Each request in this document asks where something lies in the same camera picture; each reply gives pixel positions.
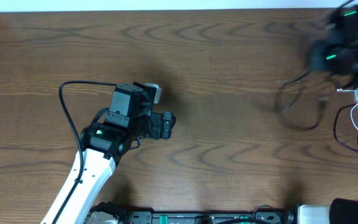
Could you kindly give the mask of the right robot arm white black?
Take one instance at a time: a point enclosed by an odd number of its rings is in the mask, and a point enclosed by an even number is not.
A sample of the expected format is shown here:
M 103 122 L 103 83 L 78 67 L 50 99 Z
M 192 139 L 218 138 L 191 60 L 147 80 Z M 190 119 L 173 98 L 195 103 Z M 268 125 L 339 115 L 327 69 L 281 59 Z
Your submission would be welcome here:
M 339 6 L 328 17 L 328 33 L 316 40 L 308 52 L 312 70 L 350 75 L 348 88 L 358 109 L 358 4 Z M 295 223 L 358 223 L 358 200 L 334 199 L 330 205 L 300 205 Z

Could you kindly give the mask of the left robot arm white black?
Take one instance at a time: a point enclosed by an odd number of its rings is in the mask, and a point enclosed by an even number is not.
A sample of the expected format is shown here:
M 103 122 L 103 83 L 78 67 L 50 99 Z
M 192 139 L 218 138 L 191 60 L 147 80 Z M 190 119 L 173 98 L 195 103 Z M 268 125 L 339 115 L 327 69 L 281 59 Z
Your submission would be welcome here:
M 133 142 L 171 137 L 176 117 L 169 111 L 153 111 L 162 94 L 159 85 L 134 82 L 112 87 L 110 107 L 100 109 L 82 132 L 76 130 L 65 103 L 61 103 L 78 152 L 43 223 L 83 223 L 121 157 L 133 149 Z

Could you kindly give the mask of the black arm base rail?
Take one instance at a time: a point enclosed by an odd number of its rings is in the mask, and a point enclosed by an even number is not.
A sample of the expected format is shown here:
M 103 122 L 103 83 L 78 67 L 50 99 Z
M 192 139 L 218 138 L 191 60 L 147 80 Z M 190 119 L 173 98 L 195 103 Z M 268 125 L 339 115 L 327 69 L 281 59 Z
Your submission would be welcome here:
M 120 206 L 101 202 L 88 212 L 85 223 L 203 224 L 203 223 L 295 223 L 292 210 L 261 205 L 251 211 L 155 211 L 152 208 Z

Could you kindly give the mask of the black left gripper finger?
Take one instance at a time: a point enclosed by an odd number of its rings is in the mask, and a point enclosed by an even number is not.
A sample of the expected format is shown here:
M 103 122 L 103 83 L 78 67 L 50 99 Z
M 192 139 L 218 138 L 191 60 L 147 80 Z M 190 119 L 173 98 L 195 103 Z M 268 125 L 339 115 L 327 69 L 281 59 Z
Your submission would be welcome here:
M 176 117 L 172 112 L 169 111 L 164 111 L 163 112 L 163 122 L 164 122 L 164 127 L 174 127 L 175 123 L 176 123 Z
M 172 135 L 172 124 L 171 123 L 164 123 L 163 124 L 163 131 L 162 131 L 162 138 L 169 139 Z

